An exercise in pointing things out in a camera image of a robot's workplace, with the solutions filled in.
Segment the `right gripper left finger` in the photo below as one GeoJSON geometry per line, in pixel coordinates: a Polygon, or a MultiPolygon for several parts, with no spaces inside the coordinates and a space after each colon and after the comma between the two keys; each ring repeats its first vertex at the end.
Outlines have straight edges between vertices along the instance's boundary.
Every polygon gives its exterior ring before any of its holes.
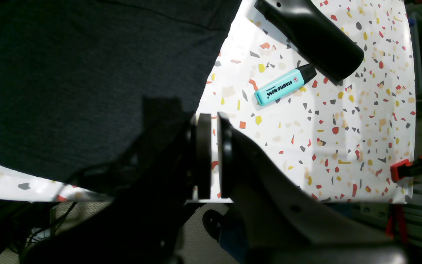
{"type": "Polygon", "coordinates": [[[182,264],[182,227],[194,179],[193,112],[178,98],[142,98],[143,131],[116,159],[79,169],[68,183],[113,201],[82,223],[25,250],[26,264],[182,264]]]}

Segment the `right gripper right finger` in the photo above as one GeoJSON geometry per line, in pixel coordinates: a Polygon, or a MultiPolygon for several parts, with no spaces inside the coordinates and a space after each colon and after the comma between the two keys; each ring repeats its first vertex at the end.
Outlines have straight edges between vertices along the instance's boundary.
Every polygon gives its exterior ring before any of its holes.
{"type": "Polygon", "coordinates": [[[258,144],[217,114],[223,197],[246,227],[246,264],[407,264],[405,251],[376,229],[307,195],[258,144]]]}

